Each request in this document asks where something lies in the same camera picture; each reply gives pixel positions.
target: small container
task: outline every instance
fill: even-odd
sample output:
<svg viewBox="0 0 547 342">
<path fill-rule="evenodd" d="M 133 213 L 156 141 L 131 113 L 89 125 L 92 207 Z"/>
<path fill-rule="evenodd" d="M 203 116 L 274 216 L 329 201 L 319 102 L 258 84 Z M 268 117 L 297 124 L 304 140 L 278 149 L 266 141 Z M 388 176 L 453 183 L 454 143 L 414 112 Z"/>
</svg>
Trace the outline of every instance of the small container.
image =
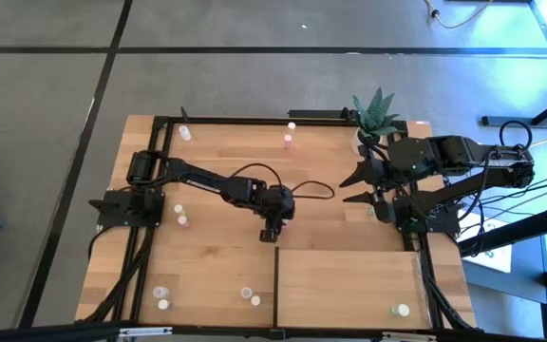
<svg viewBox="0 0 547 342">
<path fill-rule="evenodd" d="M 171 304 L 172 303 L 169 300 L 161 299 L 158 302 L 158 308 L 160 308 L 160 310 L 168 310 Z"/>
<path fill-rule="evenodd" d="M 242 288 L 239 294 L 244 299 L 250 299 L 253 296 L 253 290 L 251 288 Z"/>
<path fill-rule="evenodd" d="M 400 305 L 396 305 L 396 306 L 391 307 L 391 313 L 393 315 L 408 317 L 408 315 L 410 314 L 410 309 L 408 308 L 408 305 L 400 304 Z"/>
<path fill-rule="evenodd" d="M 157 299 L 165 299 L 169 294 L 170 291 L 163 286 L 156 286 L 153 289 L 153 296 Z"/>
<path fill-rule="evenodd" d="M 294 130 L 296 129 L 296 124 L 295 123 L 289 123 L 288 125 L 288 133 L 289 135 L 293 136 L 294 135 Z"/>
<path fill-rule="evenodd" d="M 292 135 L 287 134 L 284 136 L 284 147 L 291 148 L 292 144 Z"/>
<path fill-rule="evenodd" d="M 191 133 L 189 132 L 189 128 L 187 128 L 186 125 L 182 125 L 181 127 L 179 127 L 179 133 L 180 138 L 184 141 L 188 142 L 191 140 Z"/>
<path fill-rule="evenodd" d="M 190 227 L 189 220 L 187 219 L 187 217 L 185 215 L 179 216 L 178 222 L 181 226 L 183 226 L 185 228 Z"/>
<path fill-rule="evenodd" d="M 261 297 L 258 295 L 253 295 L 253 297 L 251 298 L 251 304 L 253 304 L 253 306 L 261 305 Z"/>
<path fill-rule="evenodd" d="M 175 213 L 177 213 L 178 215 L 187 216 L 185 215 L 185 208 L 183 208 L 180 204 L 175 205 Z"/>
</svg>

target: floor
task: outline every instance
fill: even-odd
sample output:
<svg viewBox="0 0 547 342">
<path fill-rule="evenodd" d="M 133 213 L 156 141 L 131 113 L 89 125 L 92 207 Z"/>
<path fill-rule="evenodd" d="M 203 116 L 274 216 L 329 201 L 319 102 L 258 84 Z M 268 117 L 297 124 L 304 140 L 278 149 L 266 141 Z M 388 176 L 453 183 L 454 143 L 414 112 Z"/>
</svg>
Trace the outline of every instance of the floor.
<svg viewBox="0 0 547 342">
<path fill-rule="evenodd" d="M 433 1 L 447 22 L 481 3 Z M 547 10 L 547 0 L 538 0 Z M 108 47 L 123 0 L 0 0 L 0 46 Z M 122 47 L 547 48 L 529 6 L 494 3 L 447 30 L 415 0 L 136 0 Z M 0 54 L 0 329 L 13 326 L 104 66 L 101 53 Z M 115 58 L 37 325 L 71 322 L 100 198 L 130 114 L 285 117 L 351 106 L 381 86 L 391 110 L 434 133 L 497 143 L 482 115 L 530 117 L 547 107 L 547 55 L 124 54 Z M 547 130 L 534 131 L 534 141 Z M 524 140 L 508 129 L 506 141 Z M 532 149 L 547 177 L 547 143 Z M 506 193 L 490 191 L 486 195 Z M 512 205 L 503 202 L 503 207 Z M 547 208 L 547 198 L 521 207 Z M 504 215 L 514 221 L 521 216 Z M 539 305 L 470 287 L 481 328 L 542 336 Z"/>
</svg>

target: potted plant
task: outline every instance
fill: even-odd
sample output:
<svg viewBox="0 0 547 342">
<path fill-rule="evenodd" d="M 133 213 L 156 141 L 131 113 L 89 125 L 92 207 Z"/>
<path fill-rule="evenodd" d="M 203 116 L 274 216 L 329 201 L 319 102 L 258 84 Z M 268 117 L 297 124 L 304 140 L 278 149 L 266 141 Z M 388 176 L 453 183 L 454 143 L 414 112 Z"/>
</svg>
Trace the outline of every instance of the potted plant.
<svg viewBox="0 0 547 342">
<path fill-rule="evenodd" d="M 356 122 L 358 129 L 351 140 L 351 149 L 358 154 L 358 146 L 363 143 L 365 145 L 376 145 L 381 137 L 388 134 L 398 132 L 398 129 L 391 125 L 392 121 L 399 114 L 387 115 L 391 100 L 394 94 L 383 97 L 383 91 L 379 87 L 375 96 L 372 97 L 368 109 L 365 110 L 360 104 L 360 100 L 353 96 L 353 104 L 356 106 Z"/>
</svg>

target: green plant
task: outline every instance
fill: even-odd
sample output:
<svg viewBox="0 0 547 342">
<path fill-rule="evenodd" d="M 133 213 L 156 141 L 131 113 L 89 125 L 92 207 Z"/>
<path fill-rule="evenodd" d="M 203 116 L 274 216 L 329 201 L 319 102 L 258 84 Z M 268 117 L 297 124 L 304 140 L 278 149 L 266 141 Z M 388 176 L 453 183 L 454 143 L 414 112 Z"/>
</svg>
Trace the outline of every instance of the green plant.
<svg viewBox="0 0 547 342">
<path fill-rule="evenodd" d="M 360 125 L 360 132 L 365 138 L 372 139 L 375 136 L 386 136 L 397 132 L 398 129 L 391 125 L 392 120 L 399 114 L 387 115 L 391 100 L 394 98 L 394 94 L 388 95 L 383 98 L 383 92 L 381 88 L 377 89 L 375 96 L 372 97 L 368 109 L 365 110 L 360 104 L 360 100 L 356 96 L 353 97 L 353 104 L 358 111 L 358 124 Z"/>
</svg>

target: wooden table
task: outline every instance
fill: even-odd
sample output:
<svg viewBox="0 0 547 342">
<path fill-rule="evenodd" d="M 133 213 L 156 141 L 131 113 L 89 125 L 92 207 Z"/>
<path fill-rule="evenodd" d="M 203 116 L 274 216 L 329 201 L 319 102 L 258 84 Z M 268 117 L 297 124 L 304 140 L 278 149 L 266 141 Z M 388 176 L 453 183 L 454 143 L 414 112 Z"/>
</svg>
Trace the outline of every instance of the wooden table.
<svg viewBox="0 0 547 342">
<path fill-rule="evenodd" d="M 111 187 L 127 185 L 124 178 L 131 155 L 147 146 L 152 122 L 151 116 L 128 117 Z M 412 137 L 431 134 L 428 123 L 407 125 Z M 430 327 L 416 253 L 404 252 L 402 237 L 394 226 L 370 217 L 365 204 L 342 202 L 345 197 L 369 190 L 363 183 L 343 189 L 337 186 L 360 161 L 349 147 L 354 127 L 298 126 L 292 148 L 286 149 L 283 125 L 188 126 L 192 140 L 184 142 L 175 129 L 170 156 L 221 175 L 250 162 L 263 162 L 289 187 L 301 181 L 322 181 L 335 189 L 336 197 L 297 199 L 295 218 L 274 245 L 258 240 L 264 221 L 251 211 L 237 209 L 219 196 L 191 186 L 165 185 L 164 214 L 149 261 L 141 323 L 271 327 L 277 246 L 280 327 Z M 264 168 L 249 168 L 242 175 L 275 182 Z M 419 186 L 435 190 L 442 186 L 442 180 L 422 180 Z M 325 195 L 326 191 L 311 185 L 300 190 L 314 195 Z M 172 207 L 177 203 L 187 211 L 189 229 L 176 222 Z M 439 287 L 463 319 L 475 324 L 457 246 L 445 235 L 428 236 Z M 128 229 L 116 228 L 97 240 L 76 313 L 78 319 L 91 314 L 117 281 L 127 237 Z M 155 286 L 170 289 L 171 310 L 158 309 L 157 299 L 151 295 Z M 246 286 L 261 297 L 260 306 L 253 307 L 241 298 L 240 289 Z M 132 294 L 131 284 L 123 310 L 125 318 Z M 411 308 L 409 317 L 390 313 L 390 307 L 400 303 Z"/>
</svg>

